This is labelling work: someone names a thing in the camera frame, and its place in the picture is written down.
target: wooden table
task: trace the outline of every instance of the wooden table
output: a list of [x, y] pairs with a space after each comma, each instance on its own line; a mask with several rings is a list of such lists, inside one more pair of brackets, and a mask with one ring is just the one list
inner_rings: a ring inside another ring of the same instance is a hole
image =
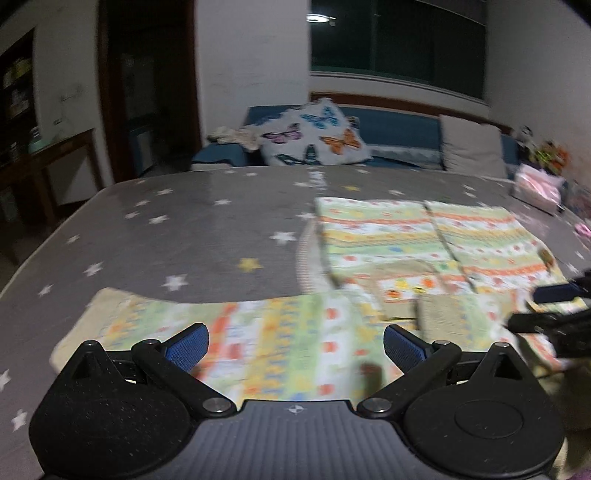
[[29, 176], [32, 177], [39, 198], [41, 199], [47, 224], [52, 230], [55, 229], [57, 227], [58, 217], [56, 203], [53, 199], [51, 184], [47, 174], [47, 167], [49, 165], [70, 153], [85, 148], [90, 161], [90, 169], [95, 180], [96, 189], [102, 190], [105, 188], [100, 176], [92, 132], [93, 130], [87, 130], [86, 132], [48, 145], [33, 154], [24, 155], [15, 163], [0, 168], [0, 190], [18, 183]]

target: headboard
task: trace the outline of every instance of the headboard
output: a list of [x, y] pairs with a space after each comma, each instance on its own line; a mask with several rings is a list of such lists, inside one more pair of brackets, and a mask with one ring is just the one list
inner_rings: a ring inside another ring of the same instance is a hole
[[385, 108], [389, 110], [398, 110], [402, 112], [419, 113], [421, 115], [428, 115], [433, 117], [439, 117], [439, 115], [450, 115], [459, 118], [465, 118], [472, 122], [479, 124], [489, 124], [498, 127], [502, 133], [510, 135], [512, 128], [492, 122], [486, 118], [479, 117], [477, 115], [471, 115], [469, 113], [459, 112], [450, 108], [444, 108], [440, 106], [427, 105], [426, 103], [410, 102], [408, 100], [399, 100], [396, 98], [385, 98], [376, 97], [371, 95], [355, 95], [351, 93], [333, 93], [333, 92], [312, 92], [310, 94], [311, 100], [318, 100], [322, 97], [331, 98], [337, 105], [356, 105], [356, 106], [371, 106], [378, 108]]

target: pink object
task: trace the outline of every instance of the pink object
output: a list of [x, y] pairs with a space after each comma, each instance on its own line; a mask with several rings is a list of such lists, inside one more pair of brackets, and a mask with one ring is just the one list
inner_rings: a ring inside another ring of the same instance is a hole
[[557, 213], [564, 178], [548, 175], [529, 165], [522, 165], [515, 174], [513, 197], [548, 212]]
[[569, 480], [591, 480], [591, 470], [585, 470], [570, 477]]
[[579, 235], [584, 236], [586, 238], [591, 238], [591, 230], [589, 230], [589, 227], [584, 223], [577, 223], [574, 229]]

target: black device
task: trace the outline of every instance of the black device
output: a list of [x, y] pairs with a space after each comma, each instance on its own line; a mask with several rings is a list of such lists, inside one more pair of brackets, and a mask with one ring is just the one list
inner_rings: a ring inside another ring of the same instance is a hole
[[507, 343], [462, 353], [391, 325], [385, 351], [405, 375], [356, 408], [238, 411], [189, 374], [208, 342], [195, 324], [125, 352], [82, 343], [31, 419], [44, 478], [542, 480], [563, 443], [557, 410]]
[[[536, 303], [558, 303], [577, 297], [591, 298], [591, 270], [568, 283], [536, 288], [532, 299]], [[556, 357], [591, 357], [591, 311], [582, 310], [568, 315], [558, 313], [516, 313], [508, 322], [512, 333], [542, 333], [554, 346]]]

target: blue sofa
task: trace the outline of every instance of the blue sofa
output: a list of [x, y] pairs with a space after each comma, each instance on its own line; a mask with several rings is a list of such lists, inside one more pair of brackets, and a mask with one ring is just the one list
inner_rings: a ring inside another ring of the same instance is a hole
[[[248, 110], [244, 125], [260, 122], [277, 115], [293, 105], [254, 106]], [[441, 128], [438, 118], [412, 113], [377, 110], [363, 107], [340, 107], [346, 116], [359, 118], [359, 133], [368, 145], [391, 145], [415, 148], [441, 148]], [[509, 135], [502, 135], [503, 156], [508, 166], [508, 177], [513, 178], [519, 165], [517, 143]], [[249, 155], [238, 144], [211, 144], [195, 155], [193, 163], [229, 163], [234, 167], [252, 164]], [[420, 168], [407, 163], [374, 157], [364, 162], [369, 166], [389, 168]]]

